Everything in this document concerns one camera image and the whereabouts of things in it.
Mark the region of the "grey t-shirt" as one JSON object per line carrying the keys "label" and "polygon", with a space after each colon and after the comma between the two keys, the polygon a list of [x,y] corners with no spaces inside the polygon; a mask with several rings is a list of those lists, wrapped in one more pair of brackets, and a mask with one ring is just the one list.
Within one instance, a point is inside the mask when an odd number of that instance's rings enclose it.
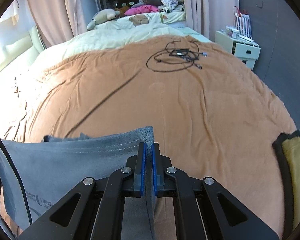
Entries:
{"label": "grey t-shirt", "polygon": [[46,142],[4,141],[0,150],[0,177],[5,209],[25,230],[84,178],[102,179],[124,167],[136,155],[139,143],[151,146],[153,128],[91,138],[48,137]]}

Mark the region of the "floral clothes pile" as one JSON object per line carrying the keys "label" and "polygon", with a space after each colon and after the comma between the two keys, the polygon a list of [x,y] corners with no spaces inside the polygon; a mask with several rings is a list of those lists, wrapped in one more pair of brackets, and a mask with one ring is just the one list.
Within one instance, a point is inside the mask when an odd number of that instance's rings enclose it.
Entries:
{"label": "floral clothes pile", "polygon": [[139,0],[145,5],[157,6],[161,11],[172,12],[178,5],[184,4],[184,0]]}

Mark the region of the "orange bed blanket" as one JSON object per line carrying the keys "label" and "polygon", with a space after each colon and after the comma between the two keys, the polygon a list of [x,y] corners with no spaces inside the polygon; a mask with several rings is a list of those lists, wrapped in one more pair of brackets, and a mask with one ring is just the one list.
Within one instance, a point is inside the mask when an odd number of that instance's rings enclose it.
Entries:
{"label": "orange bed blanket", "polygon": [[279,236],[284,202],[272,143],[295,129],[284,103],[238,58],[190,36],[157,36],[30,67],[21,103],[0,118],[8,140],[91,137],[151,126],[163,154],[212,176]]}

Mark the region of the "black folded garment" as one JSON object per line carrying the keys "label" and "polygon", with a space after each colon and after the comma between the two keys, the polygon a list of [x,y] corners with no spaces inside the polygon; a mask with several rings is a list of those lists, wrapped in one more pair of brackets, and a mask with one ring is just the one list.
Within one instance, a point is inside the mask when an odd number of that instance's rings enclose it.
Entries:
{"label": "black folded garment", "polygon": [[293,232],[294,221],[294,195],[292,177],[290,174],[288,161],[283,152],[282,143],[287,139],[293,139],[296,137],[300,137],[299,130],[296,130],[292,134],[281,133],[271,145],[277,158],[283,184],[285,217],[282,239],[287,239],[291,235]]}

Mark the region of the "mustard folded garment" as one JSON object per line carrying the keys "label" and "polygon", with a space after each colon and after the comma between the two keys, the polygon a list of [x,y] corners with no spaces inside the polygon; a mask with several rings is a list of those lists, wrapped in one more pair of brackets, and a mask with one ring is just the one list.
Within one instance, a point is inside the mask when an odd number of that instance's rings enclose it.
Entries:
{"label": "mustard folded garment", "polygon": [[300,223],[300,137],[287,139],[282,143],[283,153],[288,161],[292,178],[294,198],[293,229]]}

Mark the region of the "cream duvet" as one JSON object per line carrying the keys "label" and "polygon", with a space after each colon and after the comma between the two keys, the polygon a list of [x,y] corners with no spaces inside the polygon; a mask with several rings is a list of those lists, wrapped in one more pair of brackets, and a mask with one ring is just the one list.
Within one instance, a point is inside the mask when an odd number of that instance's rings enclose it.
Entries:
{"label": "cream duvet", "polygon": [[132,16],[126,16],[96,25],[93,30],[47,48],[37,56],[32,67],[47,69],[76,54],[115,49],[160,35],[190,35],[200,42],[210,42],[208,38],[186,26],[184,11],[150,12],[142,15],[149,19],[149,24],[135,27],[129,20]]}

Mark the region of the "white bedside drawer cabinet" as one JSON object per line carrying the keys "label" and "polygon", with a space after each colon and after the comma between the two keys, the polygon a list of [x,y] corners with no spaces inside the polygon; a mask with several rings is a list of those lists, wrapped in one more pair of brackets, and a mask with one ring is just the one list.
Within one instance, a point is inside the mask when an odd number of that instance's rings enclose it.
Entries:
{"label": "white bedside drawer cabinet", "polygon": [[257,43],[232,38],[221,31],[215,31],[215,42],[226,52],[240,59],[249,69],[254,69],[261,52]]}

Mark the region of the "brown bear pillow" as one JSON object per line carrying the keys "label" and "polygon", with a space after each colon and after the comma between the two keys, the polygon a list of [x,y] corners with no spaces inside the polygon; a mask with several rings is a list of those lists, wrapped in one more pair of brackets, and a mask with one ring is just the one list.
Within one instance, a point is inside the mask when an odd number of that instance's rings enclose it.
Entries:
{"label": "brown bear pillow", "polygon": [[140,26],[143,24],[149,24],[149,19],[142,14],[139,15],[135,15],[129,18],[130,22],[132,22],[132,24],[136,27],[136,26]]}

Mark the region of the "beige plush toy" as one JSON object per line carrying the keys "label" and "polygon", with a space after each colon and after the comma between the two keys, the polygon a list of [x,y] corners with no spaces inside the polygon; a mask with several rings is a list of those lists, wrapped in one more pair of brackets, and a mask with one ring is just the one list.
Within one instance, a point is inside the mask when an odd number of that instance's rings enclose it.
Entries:
{"label": "beige plush toy", "polygon": [[103,9],[96,13],[87,25],[87,30],[93,30],[96,25],[115,19],[120,11],[114,9]]}

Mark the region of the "pink garment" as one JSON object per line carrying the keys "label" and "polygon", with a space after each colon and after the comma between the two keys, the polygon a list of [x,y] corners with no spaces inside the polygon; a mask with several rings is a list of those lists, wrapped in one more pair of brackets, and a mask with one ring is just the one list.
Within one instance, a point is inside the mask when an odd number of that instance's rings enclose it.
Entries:
{"label": "pink garment", "polygon": [[142,5],[135,8],[130,8],[125,12],[125,16],[132,16],[143,13],[159,12],[159,8],[153,5]]}

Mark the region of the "striped gift bag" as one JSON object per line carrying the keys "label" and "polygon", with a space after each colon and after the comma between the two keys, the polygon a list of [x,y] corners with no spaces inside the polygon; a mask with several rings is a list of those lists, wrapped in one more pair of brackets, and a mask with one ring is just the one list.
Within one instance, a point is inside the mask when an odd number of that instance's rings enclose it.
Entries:
{"label": "striped gift bag", "polygon": [[234,16],[235,16],[235,27],[239,31],[239,35],[242,35],[246,38],[253,39],[250,16],[241,13],[237,6],[234,6]]}

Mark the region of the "pink curtain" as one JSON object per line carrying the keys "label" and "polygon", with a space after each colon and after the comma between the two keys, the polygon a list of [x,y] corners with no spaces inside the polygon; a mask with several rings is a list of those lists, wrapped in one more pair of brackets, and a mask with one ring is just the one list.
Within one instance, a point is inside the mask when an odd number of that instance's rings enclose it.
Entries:
{"label": "pink curtain", "polygon": [[85,33],[100,0],[27,0],[46,48]]}

